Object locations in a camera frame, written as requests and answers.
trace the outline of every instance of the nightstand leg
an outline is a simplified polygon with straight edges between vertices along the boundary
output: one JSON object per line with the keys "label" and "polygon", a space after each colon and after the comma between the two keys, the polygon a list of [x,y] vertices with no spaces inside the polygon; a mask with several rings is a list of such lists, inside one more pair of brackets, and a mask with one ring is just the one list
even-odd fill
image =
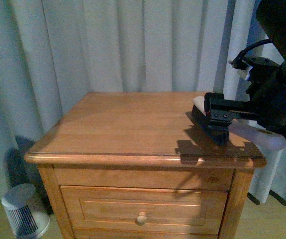
{"label": "nightstand leg", "polygon": [[38,169],[47,191],[53,212],[64,239],[74,239],[74,233],[63,201],[60,186],[52,164],[39,164]]}
{"label": "nightstand leg", "polygon": [[234,239],[241,217],[247,193],[250,187],[253,170],[235,169],[227,204],[224,210],[219,239]]}

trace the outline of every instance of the white brush handle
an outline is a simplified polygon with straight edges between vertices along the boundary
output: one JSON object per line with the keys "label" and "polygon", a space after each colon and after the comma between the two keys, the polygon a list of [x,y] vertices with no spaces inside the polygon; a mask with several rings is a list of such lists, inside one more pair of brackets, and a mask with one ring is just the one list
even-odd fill
{"label": "white brush handle", "polygon": [[[198,96],[194,98],[192,102],[205,115],[203,106],[204,97]],[[229,132],[271,151],[281,150],[286,145],[286,139],[281,134],[265,129],[255,128],[247,124],[239,123],[235,120],[231,122]]]}

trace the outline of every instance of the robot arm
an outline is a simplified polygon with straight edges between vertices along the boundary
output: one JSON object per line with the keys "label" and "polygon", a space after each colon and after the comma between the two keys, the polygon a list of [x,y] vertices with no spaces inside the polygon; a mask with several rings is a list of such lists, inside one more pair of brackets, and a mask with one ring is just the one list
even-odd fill
{"label": "robot arm", "polygon": [[[230,101],[223,94],[207,93],[205,118],[199,121],[197,109],[192,112],[194,120],[201,122],[206,133],[220,145],[228,141],[233,119],[256,120],[286,138],[286,0],[262,0],[257,19],[270,39],[247,47],[229,62],[235,69],[249,71],[251,85],[246,93],[250,101]],[[280,66],[267,58],[245,56],[249,50],[266,43],[273,43],[285,59]]]}

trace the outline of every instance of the nightstand top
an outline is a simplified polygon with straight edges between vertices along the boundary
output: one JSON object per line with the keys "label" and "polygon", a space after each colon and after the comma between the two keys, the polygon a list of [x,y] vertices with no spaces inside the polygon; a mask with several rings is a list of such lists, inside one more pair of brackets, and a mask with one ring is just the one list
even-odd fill
{"label": "nightstand top", "polygon": [[26,154],[32,163],[258,168],[251,142],[215,145],[189,119],[199,92],[88,93]]}

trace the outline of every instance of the black cable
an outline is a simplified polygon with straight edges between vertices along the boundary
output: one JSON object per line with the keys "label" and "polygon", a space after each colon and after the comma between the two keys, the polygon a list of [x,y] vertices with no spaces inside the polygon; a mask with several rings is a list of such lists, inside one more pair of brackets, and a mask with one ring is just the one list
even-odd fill
{"label": "black cable", "polygon": [[229,61],[229,63],[232,64],[233,68],[246,69],[247,66],[246,66],[246,64],[244,64],[242,62],[242,60],[243,60],[243,57],[247,54],[247,52],[252,50],[253,48],[256,48],[258,46],[268,44],[268,43],[272,43],[272,41],[270,39],[265,39],[265,40],[261,40],[261,41],[258,41],[256,43],[253,43],[252,45],[250,45],[247,48],[240,51],[239,54],[237,55],[237,57],[234,58],[233,61]]}

